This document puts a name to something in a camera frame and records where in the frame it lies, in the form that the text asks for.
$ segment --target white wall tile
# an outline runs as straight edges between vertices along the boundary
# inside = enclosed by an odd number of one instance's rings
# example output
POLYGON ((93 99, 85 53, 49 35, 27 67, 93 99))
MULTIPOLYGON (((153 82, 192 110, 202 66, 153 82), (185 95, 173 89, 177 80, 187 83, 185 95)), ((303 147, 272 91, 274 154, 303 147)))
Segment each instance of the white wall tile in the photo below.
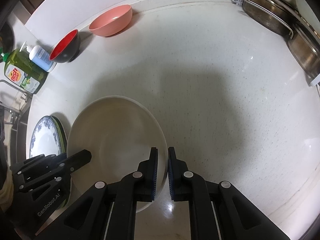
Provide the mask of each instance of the white wall tile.
POLYGON ((124 0, 45 0, 26 23, 41 43, 53 46, 92 15, 124 0))

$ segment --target green plate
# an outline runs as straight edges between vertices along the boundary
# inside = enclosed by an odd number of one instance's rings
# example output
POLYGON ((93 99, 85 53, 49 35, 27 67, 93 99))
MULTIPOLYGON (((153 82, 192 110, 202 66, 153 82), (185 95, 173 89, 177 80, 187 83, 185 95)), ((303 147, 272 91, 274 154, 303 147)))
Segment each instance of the green plate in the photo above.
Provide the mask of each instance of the green plate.
POLYGON ((57 127, 58 127, 58 133, 60 135, 61 138, 61 145, 62 145, 62 152, 65 153, 67 151, 67 137, 66 137, 66 133, 64 132, 64 128, 60 122, 60 120, 51 115, 52 119, 54 120, 54 122, 56 123, 57 127))
MULTIPOLYGON (((66 133, 64 132, 64 128, 63 128, 60 120, 57 117, 55 117, 53 115, 51 115, 50 117, 52 117, 52 120, 54 121, 54 123, 58 127, 58 133, 59 133, 62 152, 65 153, 65 152, 67 152, 67 137, 66 137, 66 133)), ((70 195, 61 203, 61 205, 57 209, 63 208, 68 203, 69 198, 70 198, 70 195)))

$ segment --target green bottle cap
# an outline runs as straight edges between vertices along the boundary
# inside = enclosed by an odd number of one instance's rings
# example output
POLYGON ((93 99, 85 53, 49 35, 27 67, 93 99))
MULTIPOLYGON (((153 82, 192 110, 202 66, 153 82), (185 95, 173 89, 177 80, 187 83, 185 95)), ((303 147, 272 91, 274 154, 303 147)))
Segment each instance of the green bottle cap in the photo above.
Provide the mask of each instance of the green bottle cap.
POLYGON ((8 58, 8 56, 10 55, 10 53, 9 53, 9 52, 7 52, 7 53, 3 53, 3 48, 1 48, 1 47, 0 47, 0 54, 1 54, 1 56, 2 56, 2 60, 3 60, 4 62, 6 62, 6 61, 7 61, 7 58, 8 58))
POLYGON ((9 55, 10 55, 9 52, 7 52, 7 53, 1 53, 1 56, 2 56, 2 59, 3 59, 4 62, 7 62, 7 59, 8 59, 8 56, 9 56, 9 55))

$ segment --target white bowl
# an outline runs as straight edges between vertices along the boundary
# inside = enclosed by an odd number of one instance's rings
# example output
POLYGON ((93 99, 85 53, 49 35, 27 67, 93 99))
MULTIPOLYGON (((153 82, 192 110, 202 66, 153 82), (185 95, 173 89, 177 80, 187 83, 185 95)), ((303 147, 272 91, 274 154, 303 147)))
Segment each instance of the white bowl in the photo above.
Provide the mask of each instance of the white bowl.
MULTIPOLYGON (((151 147, 158 148, 156 197, 164 187, 168 171, 168 150, 157 120, 140 103, 122 96, 101 98, 88 105, 72 125, 67 156, 82 149, 92 154, 90 163, 72 173, 83 194, 95 182, 120 181, 149 158, 151 147)), ((138 203, 137 212, 151 203, 138 203)))

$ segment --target stacked plates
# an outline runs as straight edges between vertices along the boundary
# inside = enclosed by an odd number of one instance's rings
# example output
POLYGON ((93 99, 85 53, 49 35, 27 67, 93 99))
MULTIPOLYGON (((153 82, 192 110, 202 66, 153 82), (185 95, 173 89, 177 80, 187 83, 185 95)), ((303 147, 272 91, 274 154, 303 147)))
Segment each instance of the stacked plates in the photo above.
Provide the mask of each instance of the stacked plates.
POLYGON ((55 116, 44 116, 33 130, 29 158, 44 154, 45 156, 65 153, 67 138, 61 122, 55 116))

